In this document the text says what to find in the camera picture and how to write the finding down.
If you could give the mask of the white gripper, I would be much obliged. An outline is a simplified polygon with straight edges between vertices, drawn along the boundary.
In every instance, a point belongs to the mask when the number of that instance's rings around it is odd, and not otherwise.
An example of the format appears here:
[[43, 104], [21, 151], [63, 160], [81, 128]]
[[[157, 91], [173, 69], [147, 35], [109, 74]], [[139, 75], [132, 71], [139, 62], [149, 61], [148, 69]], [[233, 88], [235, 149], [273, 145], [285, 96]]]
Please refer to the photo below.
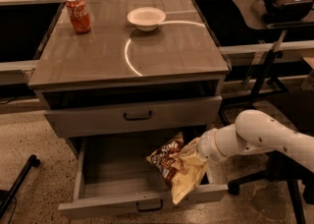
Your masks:
[[198, 140], [196, 150], [202, 160], [219, 161], [219, 152], [215, 144], [217, 130], [206, 131]]

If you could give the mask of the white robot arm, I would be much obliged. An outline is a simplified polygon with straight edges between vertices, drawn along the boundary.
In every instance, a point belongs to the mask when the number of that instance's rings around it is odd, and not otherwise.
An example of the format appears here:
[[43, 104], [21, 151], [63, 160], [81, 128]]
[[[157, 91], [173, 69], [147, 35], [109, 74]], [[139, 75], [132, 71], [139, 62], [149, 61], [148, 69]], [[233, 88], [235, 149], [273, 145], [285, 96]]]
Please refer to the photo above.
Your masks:
[[233, 124], [205, 132], [196, 149], [203, 159], [215, 162], [276, 150], [314, 172], [314, 138], [258, 110], [245, 110]]

